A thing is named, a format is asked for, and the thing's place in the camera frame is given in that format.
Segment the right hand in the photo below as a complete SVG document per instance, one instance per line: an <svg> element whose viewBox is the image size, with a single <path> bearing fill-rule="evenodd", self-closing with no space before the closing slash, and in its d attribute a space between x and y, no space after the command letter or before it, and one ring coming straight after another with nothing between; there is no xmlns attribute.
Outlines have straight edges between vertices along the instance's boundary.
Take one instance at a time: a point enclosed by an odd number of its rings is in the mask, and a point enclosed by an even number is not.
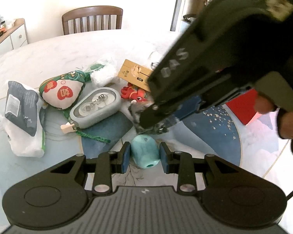
<svg viewBox="0 0 293 234"><path fill-rule="evenodd" d="M276 110L276 105L268 98L258 94L255 100L254 109L260 114L267 114ZM280 138L291 140L291 152L293 154L293 112L286 112L279 109L277 118L277 132Z"/></svg>

